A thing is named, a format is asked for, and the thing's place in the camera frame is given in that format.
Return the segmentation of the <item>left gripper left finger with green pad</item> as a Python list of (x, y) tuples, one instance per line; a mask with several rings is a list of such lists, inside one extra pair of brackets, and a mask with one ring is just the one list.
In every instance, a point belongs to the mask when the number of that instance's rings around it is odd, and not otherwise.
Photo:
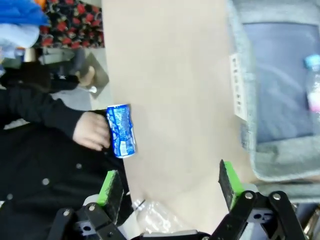
[(57, 211), (48, 240), (125, 240), (117, 226), (125, 191), (119, 172), (109, 171), (97, 199), (80, 209)]

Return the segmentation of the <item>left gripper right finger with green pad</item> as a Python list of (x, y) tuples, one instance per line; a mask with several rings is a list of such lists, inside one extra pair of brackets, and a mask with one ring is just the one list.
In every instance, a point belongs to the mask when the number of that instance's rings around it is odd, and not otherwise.
[(269, 240), (304, 240), (305, 233), (286, 193), (273, 191), (268, 196), (245, 190), (231, 162), (221, 160), (219, 179), (228, 207), (212, 240), (239, 240), (248, 224), (259, 224)]

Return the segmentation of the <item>person's hand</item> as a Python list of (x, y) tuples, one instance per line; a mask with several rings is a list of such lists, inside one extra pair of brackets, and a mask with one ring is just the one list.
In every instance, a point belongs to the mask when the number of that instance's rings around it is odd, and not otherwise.
[(83, 113), (75, 125), (72, 140), (95, 151), (109, 148), (111, 138), (106, 119), (94, 112)]

